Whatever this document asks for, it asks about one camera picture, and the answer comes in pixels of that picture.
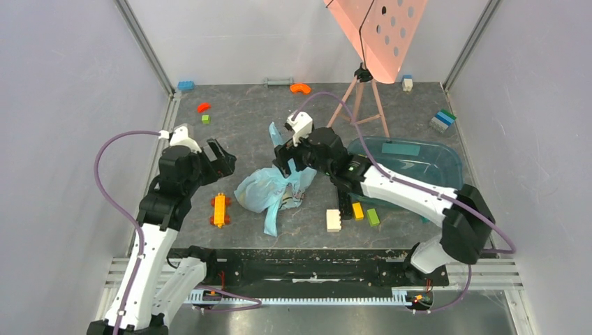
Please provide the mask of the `light blue plastic bag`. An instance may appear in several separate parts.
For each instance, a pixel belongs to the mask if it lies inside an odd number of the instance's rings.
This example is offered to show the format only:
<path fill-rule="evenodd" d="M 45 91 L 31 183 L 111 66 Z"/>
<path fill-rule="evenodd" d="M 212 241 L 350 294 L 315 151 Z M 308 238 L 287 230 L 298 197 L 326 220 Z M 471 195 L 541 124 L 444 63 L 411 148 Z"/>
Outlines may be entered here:
<path fill-rule="evenodd" d="M 234 191 L 243 208 L 266 213 L 263 232 L 273 237 L 278 235 L 278 212 L 300 207 L 307 188 L 317 174 L 309 167 L 296 171 L 294 161 L 289 161 L 288 165 L 292 171 L 288 177 L 284 177 L 275 166 L 264 167 L 246 177 Z"/>

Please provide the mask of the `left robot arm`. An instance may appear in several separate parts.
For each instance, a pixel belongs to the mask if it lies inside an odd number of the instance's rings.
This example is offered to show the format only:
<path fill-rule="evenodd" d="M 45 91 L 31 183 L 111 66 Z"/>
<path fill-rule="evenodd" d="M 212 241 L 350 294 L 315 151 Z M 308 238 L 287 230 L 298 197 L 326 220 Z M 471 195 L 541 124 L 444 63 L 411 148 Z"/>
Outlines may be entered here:
<path fill-rule="evenodd" d="M 119 290 L 105 316 L 89 324 L 88 334 L 168 334 L 190 291 L 219 277 L 215 251 L 192 246 L 173 277 L 157 287 L 195 192 L 235 171 L 235 155 L 213 138 L 207 145 L 214 159 L 191 138 L 172 138 L 162 151 L 158 174 L 139 203 L 138 215 L 131 219 L 135 241 Z"/>

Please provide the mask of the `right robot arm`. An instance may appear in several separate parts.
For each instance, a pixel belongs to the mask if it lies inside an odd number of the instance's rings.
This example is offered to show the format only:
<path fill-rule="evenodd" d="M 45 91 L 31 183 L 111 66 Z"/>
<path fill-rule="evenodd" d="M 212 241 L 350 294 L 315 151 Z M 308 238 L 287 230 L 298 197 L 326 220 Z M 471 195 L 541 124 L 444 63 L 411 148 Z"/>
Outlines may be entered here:
<path fill-rule="evenodd" d="M 451 262 L 474 265 L 484 251 L 493 216 L 479 190 L 427 184 L 397 174 L 372 160 L 351 154 L 331 128 L 317 128 L 274 149 L 274 165 L 287 177 L 307 168 L 323 173 L 341 191 L 392 203 L 419 214 L 441 233 L 413 247 L 403 266 L 404 278 L 424 283 L 437 268 Z"/>

